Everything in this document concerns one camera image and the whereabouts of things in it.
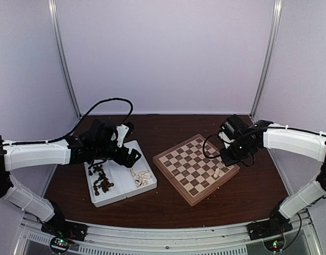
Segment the light chess king piece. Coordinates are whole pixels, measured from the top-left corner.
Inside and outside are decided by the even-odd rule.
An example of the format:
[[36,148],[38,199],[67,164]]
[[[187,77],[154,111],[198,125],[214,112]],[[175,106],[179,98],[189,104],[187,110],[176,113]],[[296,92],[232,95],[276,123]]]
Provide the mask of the light chess king piece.
[[220,168],[216,168],[216,170],[215,170],[215,172],[214,172],[214,174],[213,174],[213,178],[214,178],[214,179],[218,179],[219,177],[221,177],[221,175],[220,175],[220,171],[221,171]]

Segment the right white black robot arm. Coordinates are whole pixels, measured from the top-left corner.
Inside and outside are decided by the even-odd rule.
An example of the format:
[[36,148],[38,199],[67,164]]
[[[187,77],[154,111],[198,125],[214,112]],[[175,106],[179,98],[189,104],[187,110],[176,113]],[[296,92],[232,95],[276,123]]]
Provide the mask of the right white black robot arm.
[[265,223],[269,234],[277,234],[298,212],[326,198],[326,132],[306,131],[266,120],[247,125],[234,114],[220,125],[218,137],[224,143],[220,157],[226,166],[254,158],[258,150],[264,148],[292,152],[321,162],[317,176],[272,210]]

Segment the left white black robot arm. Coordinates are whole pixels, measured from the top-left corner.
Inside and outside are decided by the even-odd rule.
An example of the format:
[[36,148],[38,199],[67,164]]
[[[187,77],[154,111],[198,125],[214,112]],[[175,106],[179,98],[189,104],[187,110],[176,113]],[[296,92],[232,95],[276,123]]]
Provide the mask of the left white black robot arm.
[[56,235],[65,235],[69,224],[59,207],[27,189],[11,175],[11,171],[42,165],[92,165],[96,160],[112,160],[130,168],[141,158],[140,152],[123,144],[133,129],[134,125],[130,122],[115,125],[109,121],[94,120],[89,130],[79,136],[13,142],[4,141],[0,135],[0,199],[35,215]]

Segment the pile of light chess pieces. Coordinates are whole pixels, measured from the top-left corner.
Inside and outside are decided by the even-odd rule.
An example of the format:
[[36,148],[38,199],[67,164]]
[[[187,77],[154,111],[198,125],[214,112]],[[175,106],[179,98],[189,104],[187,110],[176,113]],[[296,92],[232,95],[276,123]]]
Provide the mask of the pile of light chess pieces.
[[136,187],[146,186],[152,176],[149,171],[141,171],[136,173],[133,168],[130,168],[130,173],[134,179]]

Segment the pile of dark chess pieces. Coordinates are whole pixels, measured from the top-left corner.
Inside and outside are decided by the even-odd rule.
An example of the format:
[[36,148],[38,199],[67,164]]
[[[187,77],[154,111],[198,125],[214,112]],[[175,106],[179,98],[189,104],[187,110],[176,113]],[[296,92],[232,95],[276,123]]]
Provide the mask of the pile of dark chess pieces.
[[89,176],[94,176],[94,174],[98,174],[96,180],[93,181],[93,191],[95,196],[99,196],[99,189],[102,189],[104,193],[108,192],[111,187],[114,187],[114,183],[110,182],[110,180],[106,177],[106,174],[103,169],[103,165],[94,165],[93,170],[88,170]]

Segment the wooden chess board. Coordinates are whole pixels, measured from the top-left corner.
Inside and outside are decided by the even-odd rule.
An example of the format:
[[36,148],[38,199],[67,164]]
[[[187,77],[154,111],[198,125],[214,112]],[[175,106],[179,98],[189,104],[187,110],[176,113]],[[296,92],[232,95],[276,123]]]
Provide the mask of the wooden chess board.
[[[220,158],[206,158],[202,149],[209,155],[218,150],[197,134],[153,157],[156,167],[190,206],[205,199],[240,170],[238,165],[226,167]],[[216,168],[221,169],[221,177],[214,179]]]

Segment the right controller board with LEDs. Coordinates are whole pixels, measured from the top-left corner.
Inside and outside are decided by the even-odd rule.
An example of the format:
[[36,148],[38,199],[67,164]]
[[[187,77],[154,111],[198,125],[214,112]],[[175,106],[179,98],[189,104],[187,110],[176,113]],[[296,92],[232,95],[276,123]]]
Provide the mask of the right controller board with LEDs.
[[264,241],[263,244],[267,251],[278,252],[284,248],[285,241],[283,239],[271,239]]

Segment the controller board with leds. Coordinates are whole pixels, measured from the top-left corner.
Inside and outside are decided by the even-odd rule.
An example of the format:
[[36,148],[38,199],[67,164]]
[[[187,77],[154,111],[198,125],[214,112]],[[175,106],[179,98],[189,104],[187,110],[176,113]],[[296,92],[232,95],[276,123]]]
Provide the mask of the controller board with leds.
[[55,253],[63,253],[68,251],[71,247],[71,243],[65,239],[54,237],[50,240],[49,247]]
[[267,251],[278,252],[284,248],[285,241],[283,239],[271,239],[264,241],[263,244]]

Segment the left controller board with LEDs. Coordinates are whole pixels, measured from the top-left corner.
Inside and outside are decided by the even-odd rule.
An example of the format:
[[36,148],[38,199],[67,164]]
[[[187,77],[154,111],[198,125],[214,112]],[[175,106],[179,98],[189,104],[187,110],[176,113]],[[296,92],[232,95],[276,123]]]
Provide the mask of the left controller board with LEDs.
[[65,239],[54,237],[50,240],[49,247],[55,253],[63,253],[68,251],[71,247],[71,243]]

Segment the white plastic compartment tray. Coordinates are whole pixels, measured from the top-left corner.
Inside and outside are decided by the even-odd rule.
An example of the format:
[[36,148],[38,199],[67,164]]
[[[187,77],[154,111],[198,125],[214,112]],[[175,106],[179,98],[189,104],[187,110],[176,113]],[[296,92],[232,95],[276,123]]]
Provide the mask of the white plastic compartment tray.
[[124,144],[128,148],[133,148],[138,150],[141,153],[141,158],[133,165],[133,170],[138,173],[141,171],[149,171],[152,179],[149,180],[146,186],[136,187],[134,179],[130,173],[130,168],[126,168],[124,166],[120,166],[112,160],[109,160],[103,163],[101,160],[95,161],[96,165],[102,164],[106,177],[110,180],[110,182],[114,183],[114,187],[111,187],[110,190],[106,193],[99,189],[100,195],[95,196],[93,191],[93,181],[97,179],[98,174],[94,174],[94,176],[88,175],[88,170],[93,168],[89,168],[89,164],[84,163],[87,182],[89,186],[89,193],[92,203],[95,207],[101,207],[105,205],[109,205],[114,202],[118,202],[123,199],[127,199],[141,193],[150,191],[157,187],[157,178],[153,174],[145,156],[142,152],[139,143],[136,140],[132,140]]

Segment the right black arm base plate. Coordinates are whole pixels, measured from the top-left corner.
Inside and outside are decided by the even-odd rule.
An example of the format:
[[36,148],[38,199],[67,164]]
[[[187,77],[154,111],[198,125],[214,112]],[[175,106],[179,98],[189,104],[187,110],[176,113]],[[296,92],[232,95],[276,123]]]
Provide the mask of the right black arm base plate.
[[282,235],[293,229],[291,223],[273,223],[272,220],[252,222],[247,225],[250,240],[264,239],[267,237]]

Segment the front aluminium frame rail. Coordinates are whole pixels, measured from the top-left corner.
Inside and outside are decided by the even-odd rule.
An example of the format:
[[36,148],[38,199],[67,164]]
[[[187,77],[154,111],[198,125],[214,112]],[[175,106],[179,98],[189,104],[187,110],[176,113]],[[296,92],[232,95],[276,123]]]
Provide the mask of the front aluminium frame rail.
[[83,241],[64,254],[271,254],[272,239],[285,238],[281,254],[322,254],[311,217],[300,212],[292,231],[251,240],[247,223],[216,227],[145,229],[88,224]]

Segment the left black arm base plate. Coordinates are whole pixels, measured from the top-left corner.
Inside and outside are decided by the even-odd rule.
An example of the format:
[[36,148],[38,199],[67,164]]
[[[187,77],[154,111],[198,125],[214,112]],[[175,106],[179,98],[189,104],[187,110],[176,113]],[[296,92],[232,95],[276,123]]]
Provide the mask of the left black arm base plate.
[[84,241],[87,230],[87,225],[74,222],[65,222],[60,228],[51,227],[47,223],[41,226],[42,232],[62,237],[68,241]]

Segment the right aluminium frame post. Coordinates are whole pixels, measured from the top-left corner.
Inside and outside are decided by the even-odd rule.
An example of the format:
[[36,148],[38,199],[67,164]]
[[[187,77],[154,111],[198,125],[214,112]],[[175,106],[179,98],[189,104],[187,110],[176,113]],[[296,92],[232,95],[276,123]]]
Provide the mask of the right aluminium frame post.
[[249,114],[249,117],[255,122],[257,120],[257,110],[261,103],[263,91],[268,79],[269,70],[272,63],[272,55],[277,43],[280,21],[282,15],[282,0],[275,0],[273,6],[272,20],[270,26],[270,32],[268,37],[267,48],[265,52],[265,58],[262,66],[260,79],[257,86],[257,91],[253,101],[253,105]]

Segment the aluminium frame post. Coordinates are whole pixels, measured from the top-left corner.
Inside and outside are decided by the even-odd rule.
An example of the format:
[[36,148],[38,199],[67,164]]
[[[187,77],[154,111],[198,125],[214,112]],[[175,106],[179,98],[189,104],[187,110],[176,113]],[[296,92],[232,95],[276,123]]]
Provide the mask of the aluminium frame post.
[[49,7],[49,14],[50,14],[51,21],[52,21],[54,37],[55,37],[55,41],[56,41],[57,52],[58,52],[58,57],[60,60],[60,66],[61,66],[61,70],[62,70],[62,74],[63,74],[64,84],[67,88],[69,99],[72,104],[75,116],[76,116],[77,120],[79,120],[81,118],[81,111],[78,106],[76,94],[75,94],[75,91],[74,91],[74,88],[72,85],[69,68],[68,68],[68,63],[67,63],[66,55],[65,55],[65,51],[64,51],[64,45],[63,45],[61,29],[60,29],[60,22],[59,22],[58,12],[57,12],[57,2],[55,0],[49,0],[48,7]]
[[260,79],[257,86],[257,91],[253,101],[253,105],[249,114],[249,117],[255,122],[257,120],[257,110],[261,103],[263,91],[268,79],[269,70],[272,63],[272,55],[277,43],[280,21],[282,15],[282,0],[275,0],[273,6],[272,20],[270,26],[270,32],[268,37],[267,48],[265,52],[265,58],[262,66]]

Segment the left aluminium frame post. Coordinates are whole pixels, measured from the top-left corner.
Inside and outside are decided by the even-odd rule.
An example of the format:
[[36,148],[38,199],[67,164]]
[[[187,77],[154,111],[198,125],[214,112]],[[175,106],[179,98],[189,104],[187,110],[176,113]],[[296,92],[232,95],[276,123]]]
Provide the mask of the left aluminium frame post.
[[77,120],[79,120],[81,118],[81,111],[78,106],[76,94],[75,94],[75,91],[74,91],[74,88],[72,85],[69,68],[68,68],[68,63],[67,63],[66,55],[65,55],[65,51],[64,51],[64,45],[63,45],[61,29],[60,29],[60,22],[59,22],[58,12],[57,12],[57,2],[55,0],[49,0],[48,7],[49,7],[49,14],[50,14],[51,21],[52,21],[54,37],[55,37],[55,41],[56,41],[57,52],[58,52],[58,57],[60,60],[60,66],[61,66],[61,70],[62,70],[62,74],[63,74],[64,84],[67,88],[69,99],[72,104],[75,116],[76,116]]

